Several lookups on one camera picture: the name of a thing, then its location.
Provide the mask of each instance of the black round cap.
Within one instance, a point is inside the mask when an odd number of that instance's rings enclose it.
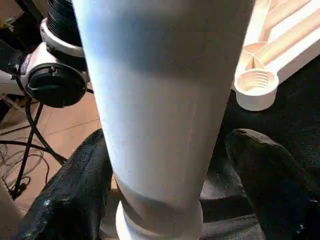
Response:
[[[53,108],[71,106],[84,96],[86,81],[74,69],[59,63],[34,67],[26,91],[39,102]]]

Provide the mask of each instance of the black cylindrical part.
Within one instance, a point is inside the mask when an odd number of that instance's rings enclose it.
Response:
[[[72,3],[67,0],[48,0],[48,29],[59,39],[81,46]]]

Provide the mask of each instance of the white plastic part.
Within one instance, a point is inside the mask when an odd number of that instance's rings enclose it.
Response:
[[[168,237],[166,239],[170,240],[196,240],[199,239],[201,235],[202,222],[203,222],[203,212],[200,202],[198,202],[197,207],[193,209],[193,214],[190,221],[190,226],[185,229],[183,235],[177,237]],[[116,230],[118,232],[119,239],[123,240],[149,240],[150,236],[152,239],[163,239],[163,236],[157,235],[153,232],[145,232],[144,229],[139,229],[140,231],[135,231],[132,225],[135,225],[129,217],[124,212],[122,203],[120,202],[116,210]]]
[[[199,239],[199,197],[254,1],[87,2],[73,7],[121,192],[118,235]]]
[[[275,102],[278,76],[262,68],[254,68],[236,76],[234,88],[236,101],[249,111],[265,110]]]
[[[85,57],[84,49],[81,46],[72,45],[66,41],[61,40],[48,29],[47,18],[43,19],[41,22],[40,33],[44,42],[50,44],[50,46],[59,50],[60,52],[78,58]]]

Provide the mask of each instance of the tile floor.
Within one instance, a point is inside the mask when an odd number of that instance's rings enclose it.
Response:
[[[33,114],[35,114],[37,107],[37,104],[33,104],[31,106],[31,111]],[[10,129],[28,125],[26,117],[22,113],[14,109],[10,109],[2,123],[5,123],[7,125],[5,129],[2,129],[2,132],[4,130],[8,131]],[[73,151],[82,143],[82,141],[88,135],[90,135],[98,128],[101,128],[94,96],[90,93],[86,93],[80,102],[73,106],[65,107],[62,109],[44,106],[37,126],[50,146],[60,155],[64,156],[65,158],[69,158]],[[29,128],[23,129],[10,134],[6,134],[4,136],[0,136],[0,140],[19,140],[26,142],[29,132]],[[37,137],[33,138],[33,143],[40,145]],[[24,147],[9,145],[7,151],[7,155],[10,156],[11,154],[18,151],[24,151]],[[39,152],[35,150],[32,151],[33,154],[39,154]],[[44,153],[44,158],[49,163],[49,178],[51,178],[59,170],[60,165],[48,153]],[[32,166],[34,166],[38,160],[38,156],[29,156],[27,169],[32,168]],[[0,167],[1,175],[3,175],[5,171],[5,166]],[[17,168],[7,180],[10,181],[10,178],[11,180],[16,178],[16,176],[18,175],[18,171],[19,169]],[[29,209],[33,200],[38,196],[42,188],[45,186],[46,171],[47,167],[45,163],[41,161],[38,167],[36,167],[31,173],[28,174],[28,176],[31,177],[31,182],[27,189],[16,200],[19,208],[23,210]],[[116,191],[117,185],[114,179],[112,179],[111,187],[114,191]]]

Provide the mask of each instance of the white pipe fitting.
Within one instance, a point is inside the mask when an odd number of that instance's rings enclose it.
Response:
[[[235,77],[236,101],[249,111],[265,110],[275,102],[278,85],[277,74],[263,68],[249,69]]]
[[[253,0],[73,1],[121,240],[196,240]]]

